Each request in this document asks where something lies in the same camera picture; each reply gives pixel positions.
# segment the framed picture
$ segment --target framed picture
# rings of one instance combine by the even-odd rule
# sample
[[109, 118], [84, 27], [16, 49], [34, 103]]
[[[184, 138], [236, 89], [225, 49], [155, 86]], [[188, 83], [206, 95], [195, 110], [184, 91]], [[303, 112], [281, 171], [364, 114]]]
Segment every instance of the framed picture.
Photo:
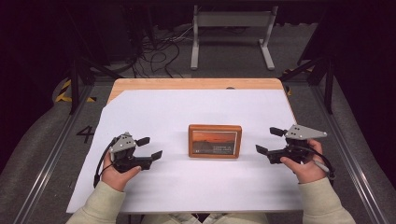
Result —
[[191, 124], [189, 126], [189, 156], [237, 159], [241, 137], [241, 126]]

